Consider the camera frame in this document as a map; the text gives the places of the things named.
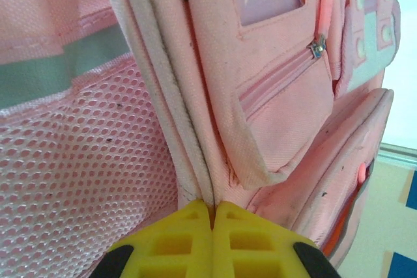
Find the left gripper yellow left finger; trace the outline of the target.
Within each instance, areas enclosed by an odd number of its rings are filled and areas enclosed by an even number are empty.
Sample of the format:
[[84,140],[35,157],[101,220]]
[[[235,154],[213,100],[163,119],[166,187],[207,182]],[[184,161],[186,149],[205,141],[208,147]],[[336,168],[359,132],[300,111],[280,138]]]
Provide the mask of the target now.
[[195,200],[113,244],[89,278],[212,278],[209,211]]

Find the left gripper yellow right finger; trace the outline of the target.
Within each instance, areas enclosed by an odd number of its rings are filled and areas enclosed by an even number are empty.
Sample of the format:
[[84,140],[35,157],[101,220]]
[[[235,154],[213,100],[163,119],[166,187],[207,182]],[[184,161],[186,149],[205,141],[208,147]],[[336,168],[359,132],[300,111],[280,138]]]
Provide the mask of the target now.
[[213,278],[341,278],[310,239],[231,202],[217,207]]

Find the pink school backpack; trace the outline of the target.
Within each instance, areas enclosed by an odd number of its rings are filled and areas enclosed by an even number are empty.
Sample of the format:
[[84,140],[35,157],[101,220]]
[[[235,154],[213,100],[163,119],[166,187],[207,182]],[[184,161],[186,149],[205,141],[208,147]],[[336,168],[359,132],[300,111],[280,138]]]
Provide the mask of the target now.
[[86,277],[196,199],[338,266],[400,36],[397,0],[0,0],[0,278]]

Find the aluminium table edge rail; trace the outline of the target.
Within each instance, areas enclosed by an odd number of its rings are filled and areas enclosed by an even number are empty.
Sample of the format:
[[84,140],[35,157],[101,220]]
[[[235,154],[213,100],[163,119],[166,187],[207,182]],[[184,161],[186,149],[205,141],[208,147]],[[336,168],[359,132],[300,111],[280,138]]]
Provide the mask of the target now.
[[417,169],[417,149],[381,143],[378,159],[385,163]]

